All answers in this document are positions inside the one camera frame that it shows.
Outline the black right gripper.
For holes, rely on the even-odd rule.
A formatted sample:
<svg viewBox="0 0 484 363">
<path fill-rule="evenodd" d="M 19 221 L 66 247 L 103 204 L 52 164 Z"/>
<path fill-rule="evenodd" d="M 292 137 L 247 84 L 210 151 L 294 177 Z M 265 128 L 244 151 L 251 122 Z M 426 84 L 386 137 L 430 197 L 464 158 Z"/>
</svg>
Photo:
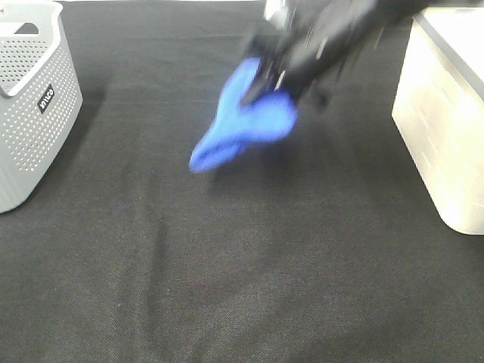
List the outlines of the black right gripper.
<svg viewBox="0 0 484 363">
<path fill-rule="evenodd" d="M 345 64 L 363 42 L 360 17 L 320 18 L 277 34 L 255 31 L 243 42 L 244 68 L 257 72 L 240 100 L 242 107 L 276 91 L 298 100 L 328 72 Z"/>
</svg>

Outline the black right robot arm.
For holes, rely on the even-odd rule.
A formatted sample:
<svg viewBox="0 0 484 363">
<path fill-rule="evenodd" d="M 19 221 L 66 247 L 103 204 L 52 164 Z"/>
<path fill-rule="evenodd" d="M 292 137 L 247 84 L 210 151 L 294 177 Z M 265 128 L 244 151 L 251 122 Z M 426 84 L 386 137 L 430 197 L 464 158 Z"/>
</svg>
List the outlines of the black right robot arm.
<svg viewBox="0 0 484 363">
<path fill-rule="evenodd" d="M 253 35 L 249 48 L 261 64 L 241 98 L 244 106 L 285 91 L 301 98 L 312 83 L 342 66 L 370 37 L 428 8 L 472 5 L 466 1 L 328 1 L 311 14 L 290 3 L 275 34 Z"/>
</svg>

